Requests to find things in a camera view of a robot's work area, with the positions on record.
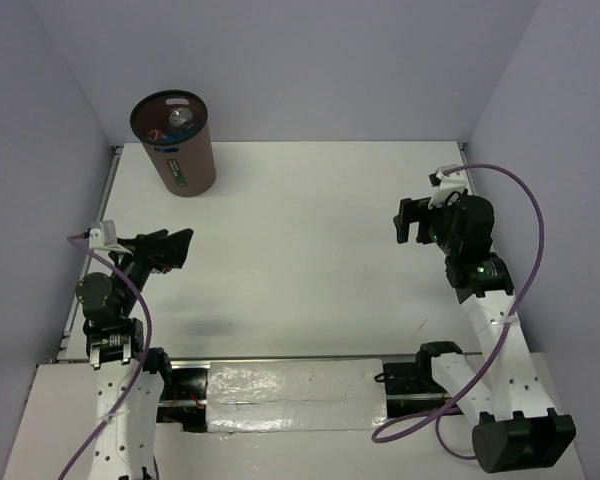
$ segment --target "brown trash bin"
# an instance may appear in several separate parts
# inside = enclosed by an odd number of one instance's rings
[[[190,128],[177,131],[169,116],[174,108],[193,113]],[[167,189],[180,197],[206,192],[216,179],[207,106],[184,90],[149,95],[131,112],[131,130],[142,142]]]

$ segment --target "gray wall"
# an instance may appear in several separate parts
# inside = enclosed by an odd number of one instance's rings
[[[600,0],[543,0],[470,140],[471,162],[511,168],[536,192],[547,250],[522,320],[546,352],[579,455],[600,479]],[[536,248],[524,193],[478,176],[518,285]]]
[[[0,478],[82,263],[64,238],[94,217],[109,157],[35,12],[0,0]]]
[[[468,139],[538,0],[31,0],[113,143],[165,88],[216,140]]]

